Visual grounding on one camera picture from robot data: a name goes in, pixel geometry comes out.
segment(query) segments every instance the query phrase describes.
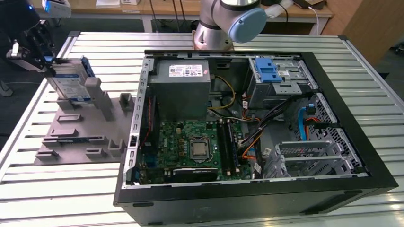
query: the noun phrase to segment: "blue light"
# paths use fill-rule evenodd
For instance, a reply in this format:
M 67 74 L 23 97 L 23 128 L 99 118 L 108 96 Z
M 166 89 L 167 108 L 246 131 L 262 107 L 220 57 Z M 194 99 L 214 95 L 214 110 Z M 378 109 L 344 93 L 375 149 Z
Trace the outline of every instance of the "blue light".
M 47 1 L 47 5 L 46 5 L 46 12 L 48 13 L 50 12 L 50 1 Z

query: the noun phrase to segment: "metal table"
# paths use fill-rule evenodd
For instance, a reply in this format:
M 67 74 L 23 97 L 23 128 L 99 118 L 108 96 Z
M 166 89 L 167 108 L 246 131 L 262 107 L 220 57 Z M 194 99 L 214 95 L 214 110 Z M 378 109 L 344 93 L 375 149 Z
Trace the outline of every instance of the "metal table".
M 102 88 L 118 97 L 136 95 L 146 49 L 188 50 L 191 34 L 76 33 L 59 57 L 86 55 Z M 404 103 L 376 75 L 348 41 L 336 36 L 260 35 L 236 50 L 314 52 L 366 134 L 396 178 L 399 188 L 363 198 L 330 214 L 262 218 L 192 226 L 403 226 L 404 225 Z M 0 153 L 0 222 L 15 226 L 134 226 L 132 218 L 112 206 L 119 163 L 35 166 L 59 106 L 43 81 Z

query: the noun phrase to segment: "circuit board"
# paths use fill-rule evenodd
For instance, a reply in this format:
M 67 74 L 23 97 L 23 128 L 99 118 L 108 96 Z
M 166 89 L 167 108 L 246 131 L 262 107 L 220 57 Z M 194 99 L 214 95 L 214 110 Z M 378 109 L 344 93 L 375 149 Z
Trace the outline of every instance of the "circuit board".
M 248 163 L 239 166 L 239 174 L 231 176 L 223 174 L 220 148 L 218 145 L 216 122 L 186 121 L 162 122 L 159 136 L 159 152 L 156 155 L 156 169 L 167 168 L 218 168 L 218 180 L 244 180 L 251 178 Z M 242 128 L 238 121 L 231 123 L 234 138 L 242 138 Z M 196 159 L 194 148 L 196 144 L 207 144 L 206 157 Z M 152 183 L 162 183 L 163 178 L 155 176 Z

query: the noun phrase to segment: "floor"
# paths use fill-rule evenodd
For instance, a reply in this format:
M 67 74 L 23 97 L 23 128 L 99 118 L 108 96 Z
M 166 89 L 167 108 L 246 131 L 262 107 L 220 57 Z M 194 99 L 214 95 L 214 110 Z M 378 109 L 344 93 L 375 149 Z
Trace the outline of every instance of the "floor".
M 192 24 L 179 23 L 182 32 L 191 32 Z M 176 32 L 178 24 L 175 21 L 160 20 L 158 22 L 160 32 Z M 66 19 L 62 26 L 54 29 L 54 39 L 58 50 L 62 48 L 66 38 L 71 31 L 88 32 L 143 32 L 140 20 L 111 20 L 111 19 Z M 8 40 L 0 33 L 0 56 L 3 57 L 8 50 Z M 399 56 L 394 51 L 388 51 L 380 64 L 376 66 L 378 72 L 388 72 L 387 82 L 404 99 L 404 78 L 403 78 L 404 56 Z M 7 141 L 7 134 L 20 120 L 26 107 L 36 92 L 43 77 L 36 72 L 27 72 L 8 64 L 0 58 L 0 79 L 8 83 L 14 90 L 11 97 L 0 97 L 0 149 Z

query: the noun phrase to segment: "yellow wire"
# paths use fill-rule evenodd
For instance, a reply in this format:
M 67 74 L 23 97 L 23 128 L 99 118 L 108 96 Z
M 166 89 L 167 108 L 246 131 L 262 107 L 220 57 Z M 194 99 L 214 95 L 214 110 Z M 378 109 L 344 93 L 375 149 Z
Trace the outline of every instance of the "yellow wire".
M 236 93 L 235 93 L 234 87 L 230 85 L 227 80 L 223 79 L 223 77 L 220 77 L 220 76 L 216 76 L 216 77 L 219 77 L 223 80 L 223 82 L 228 85 L 228 87 L 230 87 L 230 89 L 232 90 L 232 93 L 234 93 L 234 98 L 232 98 L 232 101 L 230 102 L 230 104 L 227 104 L 224 106 L 218 106 L 218 107 L 208 107 L 210 110 L 226 109 L 234 104 L 234 102 L 236 100 Z

